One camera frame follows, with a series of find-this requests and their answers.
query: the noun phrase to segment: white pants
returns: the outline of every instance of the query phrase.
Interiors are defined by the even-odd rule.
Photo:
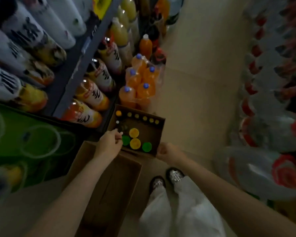
[[[197,185],[185,176],[174,185],[179,195],[177,236],[225,237],[221,216]],[[157,187],[139,220],[140,237],[169,237],[171,207],[164,187]]]

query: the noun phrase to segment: person's left hand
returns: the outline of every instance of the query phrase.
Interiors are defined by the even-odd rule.
[[[122,145],[122,135],[117,131],[117,129],[107,131],[100,138],[94,157],[103,156],[105,158],[114,159],[121,150]]]

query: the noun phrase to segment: sneaker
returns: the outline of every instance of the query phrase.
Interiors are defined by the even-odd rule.
[[[177,168],[171,167],[166,171],[167,180],[174,186],[175,183],[181,181],[185,175]]]
[[[151,195],[151,193],[158,187],[163,186],[164,188],[166,187],[166,181],[164,180],[164,178],[160,175],[155,176],[149,184],[149,194]]]

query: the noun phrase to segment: person's hand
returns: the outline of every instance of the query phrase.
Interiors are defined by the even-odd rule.
[[[179,165],[187,156],[180,150],[179,147],[171,143],[160,143],[157,149],[156,157],[159,160],[166,162],[169,166],[179,168]]]
[[[122,134],[117,131],[107,131],[100,138],[94,157],[103,156],[104,158],[114,159],[123,145]]]

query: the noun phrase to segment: open cardboard box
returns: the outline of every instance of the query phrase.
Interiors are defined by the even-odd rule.
[[[65,187],[93,158],[95,149],[95,142],[83,142],[66,176]],[[76,237],[118,235],[140,171],[141,164],[131,154],[120,151],[96,184]]]
[[[122,112],[122,117],[117,117],[116,116],[116,111],[121,111]],[[132,117],[128,117],[127,113],[131,112],[132,113]],[[139,115],[139,118],[136,119],[134,117],[135,114]],[[146,116],[147,117],[147,121],[143,121],[143,117]],[[149,123],[149,119],[152,118],[154,120],[159,120],[158,124],[154,124],[154,123]],[[139,130],[139,136],[138,139],[140,139],[141,144],[145,143],[145,142],[150,142],[152,144],[152,149],[149,153],[145,153],[142,148],[140,147],[138,150],[133,150],[130,148],[130,146],[126,146],[126,147],[122,147],[122,150],[127,151],[127,152],[131,152],[131,153],[135,153],[141,156],[147,156],[147,157],[155,157],[157,154],[157,148],[160,144],[160,140],[161,140],[161,135],[162,135],[162,130],[164,127],[164,123],[165,123],[165,118],[156,116],[156,115],[152,115],[152,114],[148,114],[146,112],[143,111],[139,111],[136,109],[132,109],[123,105],[115,105],[115,109],[113,112],[113,116],[110,120],[109,126],[108,126],[108,130],[114,130],[115,128],[117,128],[117,124],[116,121],[120,120],[120,123],[122,123],[123,125],[126,125],[128,127],[128,130],[131,128],[137,128]]]

